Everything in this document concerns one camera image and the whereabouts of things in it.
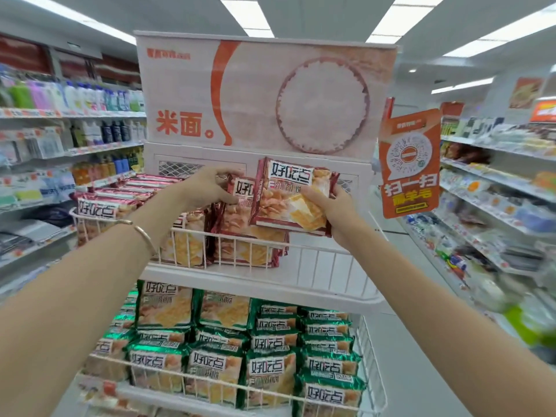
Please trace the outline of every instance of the gold bangle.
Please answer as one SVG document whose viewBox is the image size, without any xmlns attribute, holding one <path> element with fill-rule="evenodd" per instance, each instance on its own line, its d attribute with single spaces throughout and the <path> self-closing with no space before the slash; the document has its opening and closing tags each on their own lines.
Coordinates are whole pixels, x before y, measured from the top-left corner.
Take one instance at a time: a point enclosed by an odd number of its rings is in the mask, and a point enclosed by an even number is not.
<svg viewBox="0 0 556 417">
<path fill-rule="evenodd" d="M 117 220 L 114 225 L 116 224 L 125 224 L 125 225 L 132 225 L 133 228 L 135 229 L 135 231 L 137 231 L 139 234 L 141 234 L 141 237 L 143 237 L 143 240 L 145 240 L 147 242 L 147 245 L 149 247 L 149 249 L 151 250 L 152 256 L 157 256 L 158 255 L 158 250 L 156 249 L 155 245 L 152 243 L 151 238 L 149 237 L 149 234 L 147 234 L 144 229 L 142 229 L 139 225 L 135 225 L 133 223 L 133 221 L 130 220 Z"/>
</svg>

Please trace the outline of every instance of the white floor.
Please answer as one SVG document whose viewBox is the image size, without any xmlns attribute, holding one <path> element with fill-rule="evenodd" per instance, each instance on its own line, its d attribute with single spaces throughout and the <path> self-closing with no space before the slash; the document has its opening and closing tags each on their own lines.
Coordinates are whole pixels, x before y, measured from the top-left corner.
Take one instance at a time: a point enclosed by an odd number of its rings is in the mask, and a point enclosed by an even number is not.
<svg viewBox="0 0 556 417">
<path fill-rule="evenodd" d="M 402 233 L 386 233 L 390 242 L 452 292 L 411 238 L 403 234 L 397 221 L 382 217 L 378 198 L 372 195 L 370 200 L 371 212 L 380 227 Z M 383 417 L 470 416 L 386 302 L 366 317 L 388 398 Z M 76 396 L 77 390 L 70 387 L 52 417 L 81 417 L 85 410 L 76 404 Z"/>
</svg>

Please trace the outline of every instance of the white wire basket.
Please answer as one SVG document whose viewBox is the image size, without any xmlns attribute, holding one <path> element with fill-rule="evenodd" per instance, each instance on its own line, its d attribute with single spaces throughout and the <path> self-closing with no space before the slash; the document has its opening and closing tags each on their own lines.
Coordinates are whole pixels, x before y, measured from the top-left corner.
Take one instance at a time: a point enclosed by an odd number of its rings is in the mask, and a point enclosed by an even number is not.
<svg viewBox="0 0 556 417">
<path fill-rule="evenodd" d="M 74 210 L 71 211 L 71 215 L 81 244 L 106 231 L 114 222 L 105 218 L 83 217 L 77 215 Z M 179 248 L 176 247 L 178 239 L 184 240 Z M 215 246 L 216 259 L 207 255 L 208 239 L 212 239 Z M 202 246 L 202 249 L 199 247 L 192 252 L 190 246 L 194 240 L 197 240 L 197 245 Z M 144 273 L 143 279 L 165 282 L 162 279 L 170 276 L 174 277 L 173 281 L 176 282 L 166 281 L 169 284 L 193 286 L 191 281 L 185 280 L 183 284 L 179 284 L 180 276 L 186 272 L 188 277 L 198 277 L 198 280 L 208 281 L 213 278 L 212 288 L 194 286 L 196 288 L 214 289 L 214 284 L 223 284 L 223 287 L 226 287 L 226 283 L 233 281 L 241 283 L 249 290 L 234 294 L 252 297 L 261 296 L 260 292 L 251 290 L 256 285 L 267 290 L 288 289 L 282 293 L 294 296 L 289 300 L 291 302 L 295 303 L 295 299 L 299 299 L 302 295 L 310 295 L 315 299 L 335 302 L 334 307 L 339 310 L 347 307 L 346 305 L 342 307 L 342 304 L 351 303 L 354 307 L 346 311 L 359 313 L 363 313 L 363 310 L 368 311 L 369 305 L 384 300 L 357 260 L 328 237 L 291 232 L 290 242 L 274 242 L 172 227 L 166 242 L 170 244 L 169 249 L 166 247 L 166 259 L 160 251 L 158 257 L 154 257 L 151 264 L 147 266 L 148 275 L 145 276 Z M 223 244 L 233 246 L 233 260 L 222 259 Z M 248 249 L 248 259 L 243 263 L 236 259 L 238 257 L 236 252 L 240 245 L 244 251 Z M 254 248 L 260 251 L 260 246 L 266 249 L 265 257 L 271 257 L 273 249 L 287 250 L 287 255 L 280 257 L 278 267 L 272 267 L 268 260 L 262 266 L 252 265 Z M 327 306 L 323 301 L 306 305 L 333 307 Z"/>
<path fill-rule="evenodd" d="M 359 407 L 338 405 L 326 400 L 311 399 L 308 396 L 302 398 L 265 391 L 193 374 L 171 372 L 145 365 L 131 364 L 128 361 L 95 354 L 91 354 L 89 359 L 97 361 L 95 368 L 101 372 L 104 378 L 78 374 L 76 379 L 82 389 L 96 388 L 101 390 L 108 384 L 110 392 L 113 392 L 120 399 L 138 400 L 158 407 L 200 414 L 207 417 L 245 417 L 248 415 L 290 417 L 295 401 L 297 401 L 301 415 L 307 417 L 380 416 L 387 406 L 386 392 L 365 318 L 363 316 L 355 317 L 354 326 L 357 323 L 359 324 L 354 330 L 356 339 L 354 351 L 361 355 L 358 376 L 367 384 L 361 396 Z M 127 376 L 128 374 L 129 381 L 122 381 L 124 375 Z M 134 386 L 137 380 L 149 381 L 149 385 L 143 387 Z M 185 393 L 186 386 L 193 386 L 194 393 Z M 208 398 L 199 394 L 201 389 L 208 395 Z M 237 409 L 226 405 L 224 403 L 224 390 L 228 392 L 235 390 L 237 394 L 243 391 L 245 395 L 244 408 Z M 257 401 L 248 401 L 249 392 L 263 394 L 267 402 L 270 402 L 269 398 L 276 398 L 276 402 L 283 404 L 279 407 L 263 406 L 261 405 L 263 395 L 260 395 L 259 403 Z"/>
</svg>

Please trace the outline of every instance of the hand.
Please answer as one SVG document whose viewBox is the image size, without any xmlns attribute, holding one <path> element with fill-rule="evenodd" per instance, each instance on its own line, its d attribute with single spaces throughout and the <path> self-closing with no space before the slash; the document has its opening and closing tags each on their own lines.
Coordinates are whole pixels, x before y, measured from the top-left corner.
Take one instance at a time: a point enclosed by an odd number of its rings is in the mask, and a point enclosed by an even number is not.
<svg viewBox="0 0 556 417">
<path fill-rule="evenodd" d="M 360 224 L 361 221 L 351 196 L 337 184 L 333 188 L 335 199 L 326 197 L 310 186 L 303 186 L 301 192 L 307 199 L 324 210 L 324 215 L 332 224 L 332 237 L 339 245 L 349 250 L 351 228 Z"/>
<path fill-rule="evenodd" d="M 190 210 L 217 202 L 235 204 L 238 201 L 237 197 L 223 189 L 227 187 L 229 174 L 243 175 L 243 171 L 229 167 L 205 166 L 188 179 L 170 187 L 178 187 L 185 194 L 186 206 Z"/>
</svg>

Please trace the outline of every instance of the bowl of rice illustration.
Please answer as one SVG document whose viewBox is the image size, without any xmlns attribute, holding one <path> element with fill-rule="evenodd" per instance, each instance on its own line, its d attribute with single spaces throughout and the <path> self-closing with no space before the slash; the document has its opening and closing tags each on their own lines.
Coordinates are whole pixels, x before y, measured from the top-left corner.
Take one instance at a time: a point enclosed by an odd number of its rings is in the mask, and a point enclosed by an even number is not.
<svg viewBox="0 0 556 417">
<path fill-rule="evenodd" d="M 294 148 L 332 154 L 357 138 L 369 109 L 369 89 L 361 73 L 342 59 L 323 56 L 286 77 L 276 99 L 276 120 Z"/>
</svg>

